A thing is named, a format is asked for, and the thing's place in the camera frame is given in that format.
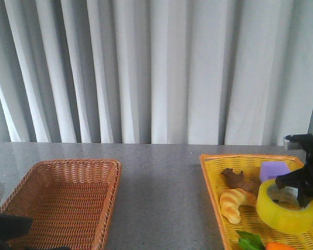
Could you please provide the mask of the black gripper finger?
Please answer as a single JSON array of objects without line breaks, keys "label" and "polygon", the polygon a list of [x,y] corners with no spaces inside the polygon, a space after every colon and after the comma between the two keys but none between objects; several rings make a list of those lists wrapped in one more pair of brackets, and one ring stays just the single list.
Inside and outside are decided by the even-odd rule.
[{"label": "black gripper finger", "polygon": [[300,207],[306,207],[313,200],[313,193],[298,189],[297,201]]},{"label": "black gripper finger", "polygon": [[286,186],[304,189],[305,187],[307,187],[308,175],[309,175],[308,170],[302,168],[292,171],[288,174],[277,176],[275,179],[275,183],[279,189],[284,188]]}]

